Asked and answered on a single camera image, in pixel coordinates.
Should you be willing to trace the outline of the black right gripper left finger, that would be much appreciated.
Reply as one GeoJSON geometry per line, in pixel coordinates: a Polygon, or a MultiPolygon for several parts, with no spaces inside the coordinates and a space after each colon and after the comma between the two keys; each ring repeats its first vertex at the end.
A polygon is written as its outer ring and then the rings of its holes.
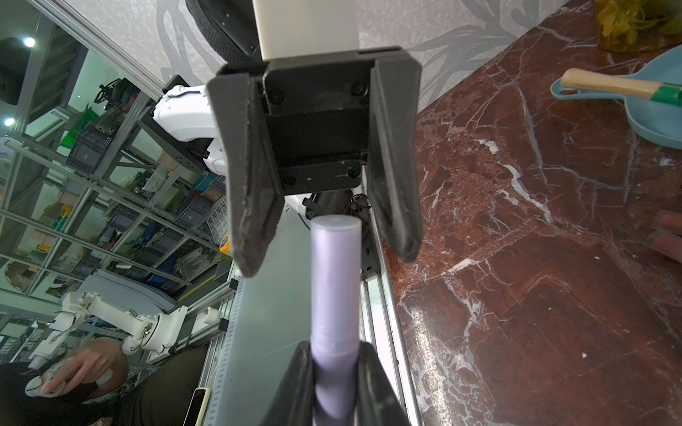
{"type": "Polygon", "coordinates": [[[314,419],[314,360],[309,341],[300,342],[275,392],[262,426],[311,426],[314,419]]]}

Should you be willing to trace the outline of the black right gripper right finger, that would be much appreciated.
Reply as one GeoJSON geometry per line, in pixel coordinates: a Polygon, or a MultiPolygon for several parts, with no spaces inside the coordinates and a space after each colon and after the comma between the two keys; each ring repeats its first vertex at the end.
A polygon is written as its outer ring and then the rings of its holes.
{"type": "Polygon", "coordinates": [[[383,369],[375,347],[361,342],[355,371],[355,424],[408,426],[410,422],[383,369]]]}

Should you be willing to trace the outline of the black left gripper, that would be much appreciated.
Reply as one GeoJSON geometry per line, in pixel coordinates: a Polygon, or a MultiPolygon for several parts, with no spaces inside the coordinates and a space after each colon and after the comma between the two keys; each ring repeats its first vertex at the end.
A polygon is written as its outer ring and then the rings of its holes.
{"type": "Polygon", "coordinates": [[[206,85],[227,157],[232,257],[261,268],[284,194],[352,189],[368,162],[380,234],[399,258],[423,239],[415,136],[421,65],[398,47],[225,65],[206,85]]]}

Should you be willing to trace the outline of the lilac lip balm tube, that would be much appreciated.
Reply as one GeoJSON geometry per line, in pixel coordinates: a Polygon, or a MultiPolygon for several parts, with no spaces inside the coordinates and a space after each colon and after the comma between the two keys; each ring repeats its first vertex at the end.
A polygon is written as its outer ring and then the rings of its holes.
{"type": "Polygon", "coordinates": [[[350,425],[360,351],[362,222],[330,215],[311,223],[314,424],[350,425]]]}

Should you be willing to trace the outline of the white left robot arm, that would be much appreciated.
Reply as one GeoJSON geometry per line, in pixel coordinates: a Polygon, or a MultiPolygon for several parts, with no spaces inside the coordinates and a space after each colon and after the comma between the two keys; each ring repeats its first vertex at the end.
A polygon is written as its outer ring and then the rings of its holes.
{"type": "Polygon", "coordinates": [[[416,260],[420,63],[400,47],[361,49],[353,1],[188,9],[225,64],[203,86],[170,86],[151,119],[174,141],[209,140],[200,161],[227,184],[218,244],[241,271],[261,268],[288,196],[361,185],[391,248],[416,260]]]}

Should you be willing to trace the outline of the operator hand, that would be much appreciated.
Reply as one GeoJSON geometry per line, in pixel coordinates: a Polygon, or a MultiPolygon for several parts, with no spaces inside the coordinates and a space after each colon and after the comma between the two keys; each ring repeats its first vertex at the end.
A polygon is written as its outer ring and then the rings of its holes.
{"type": "Polygon", "coordinates": [[[118,390],[129,374],[129,362],[119,342],[109,337],[99,337],[79,347],[70,361],[62,366],[43,390],[43,394],[54,394],[65,383],[61,395],[74,388],[95,383],[96,389],[87,399],[95,399],[118,390]]]}

